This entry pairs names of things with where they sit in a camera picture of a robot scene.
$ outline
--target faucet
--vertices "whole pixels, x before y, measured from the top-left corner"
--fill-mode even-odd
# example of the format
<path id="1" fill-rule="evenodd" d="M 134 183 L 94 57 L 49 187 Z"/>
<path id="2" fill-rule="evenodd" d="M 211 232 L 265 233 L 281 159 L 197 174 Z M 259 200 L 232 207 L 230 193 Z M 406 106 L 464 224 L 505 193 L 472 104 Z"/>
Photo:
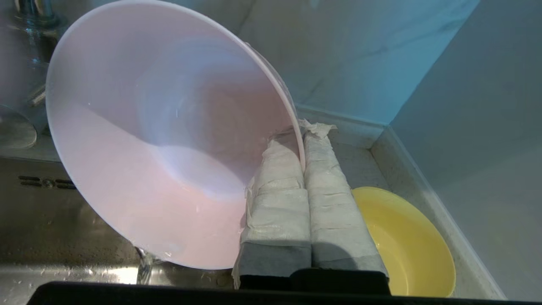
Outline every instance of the faucet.
<path id="1" fill-rule="evenodd" d="M 45 78 L 66 24 L 50 0 L 0 11 L 0 148 L 30 148 L 46 127 Z"/>

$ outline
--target pink bowl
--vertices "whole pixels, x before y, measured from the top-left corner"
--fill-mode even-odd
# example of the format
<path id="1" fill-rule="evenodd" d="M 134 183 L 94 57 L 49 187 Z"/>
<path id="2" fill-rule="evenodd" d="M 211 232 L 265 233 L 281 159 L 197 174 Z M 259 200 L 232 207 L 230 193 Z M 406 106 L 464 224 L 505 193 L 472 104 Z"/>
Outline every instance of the pink bowl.
<path id="1" fill-rule="evenodd" d="M 53 54 L 47 115 L 62 162 L 96 212 L 159 258 L 233 266 L 244 188 L 267 139 L 294 126 L 289 94 L 218 23 L 160 1 L 77 20 Z"/>

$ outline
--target plastic bowl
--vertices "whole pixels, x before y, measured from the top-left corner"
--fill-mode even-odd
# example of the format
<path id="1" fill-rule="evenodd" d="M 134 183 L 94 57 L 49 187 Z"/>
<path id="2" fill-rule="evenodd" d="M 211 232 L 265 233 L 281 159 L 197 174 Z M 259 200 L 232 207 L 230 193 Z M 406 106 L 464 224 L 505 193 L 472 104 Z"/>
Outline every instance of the plastic bowl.
<path id="1" fill-rule="evenodd" d="M 234 265 L 244 188 L 267 139 L 293 126 L 289 94 L 250 47 L 162 1 L 106 4 L 53 54 L 47 115 L 96 212 L 134 245 L 202 269 Z"/>
<path id="2" fill-rule="evenodd" d="M 450 296 L 455 287 L 454 260 L 431 221 L 387 190 L 360 187 L 352 193 L 390 275 L 391 293 Z"/>

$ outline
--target yellow plate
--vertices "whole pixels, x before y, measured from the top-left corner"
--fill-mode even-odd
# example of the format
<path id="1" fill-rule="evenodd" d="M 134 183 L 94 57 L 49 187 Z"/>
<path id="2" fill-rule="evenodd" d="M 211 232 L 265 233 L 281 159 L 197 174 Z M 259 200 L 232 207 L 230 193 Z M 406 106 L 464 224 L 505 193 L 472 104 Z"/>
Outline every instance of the yellow plate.
<path id="1" fill-rule="evenodd" d="M 454 260 L 431 221 L 387 190 L 360 187 L 352 193 L 390 275 L 391 293 L 450 296 Z"/>

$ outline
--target stainless steel sink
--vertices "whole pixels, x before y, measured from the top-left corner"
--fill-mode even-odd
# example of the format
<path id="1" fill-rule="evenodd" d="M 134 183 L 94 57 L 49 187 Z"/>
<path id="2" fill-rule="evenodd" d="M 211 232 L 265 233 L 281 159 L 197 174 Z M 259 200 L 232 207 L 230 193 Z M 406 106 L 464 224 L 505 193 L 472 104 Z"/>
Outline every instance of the stainless steel sink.
<path id="1" fill-rule="evenodd" d="M 140 256 L 85 202 L 62 164 L 0 158 L 0 304 L 26 304 L 50 281 L 232 289 L 230 274 Z"/>

